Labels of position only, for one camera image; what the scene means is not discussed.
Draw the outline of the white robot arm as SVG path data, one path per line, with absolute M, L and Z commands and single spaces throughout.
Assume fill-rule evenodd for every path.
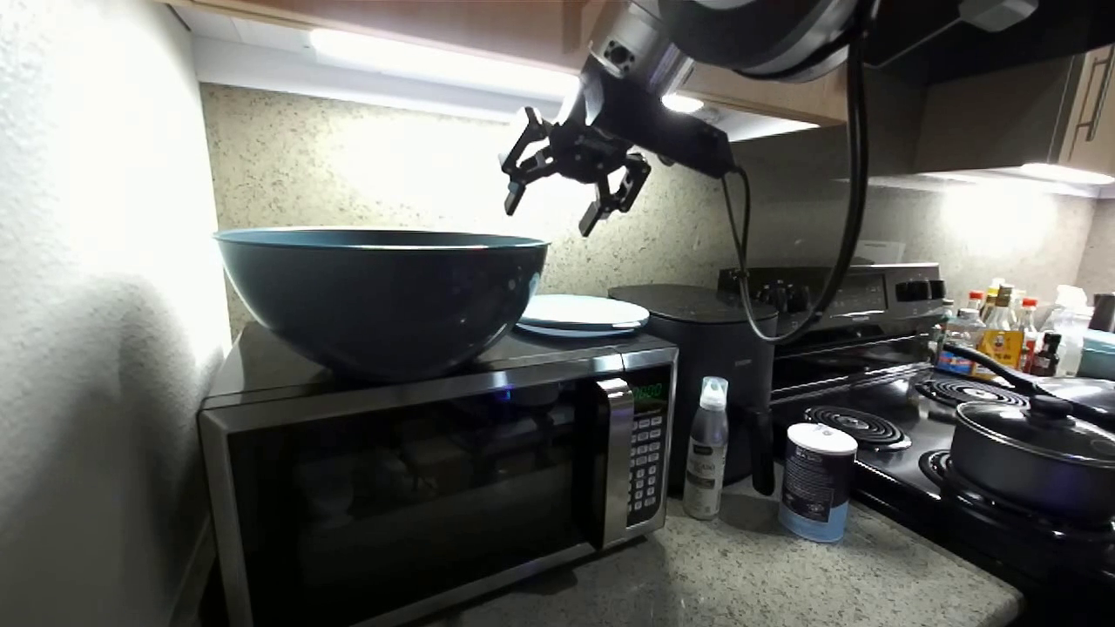
M 639 196 L 650 174 L 643 151 L 723 178 L 735 168 L 728 135 L 664 108 L 690 66 L 721 66 L 749 80 L 810 80 L 843 66 L 858 84 L 858 49 L 873 8 L 877 0 L 627 0 L 585 51 L 571 106 L 555 122 L 527 111 L 517 140 L 502 156 L 505 214 L 517 209 L 534 182 L 562 174 L 596 189 L 577 221 L 577 232 L 589 236 Z

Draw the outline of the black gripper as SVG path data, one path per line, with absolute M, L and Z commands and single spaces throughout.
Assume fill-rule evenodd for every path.
M 502 209 L 516 214 L 534 182 L 562 171 L 596 185 L 596 200 L 577 221 L 577 232 L 589 236 L 608 214 L 627 214 L 639 196 L 650 164 L 632 146 L 664 164 L 721 178 L 731 168 L 728 135 L 663 106 L 686 66 L 690 59 L 673 41 L 602 41 L 582 63 L 576 106 L 562 122 L 550 125 L 527 111 L 523 133 L 502 156 Z

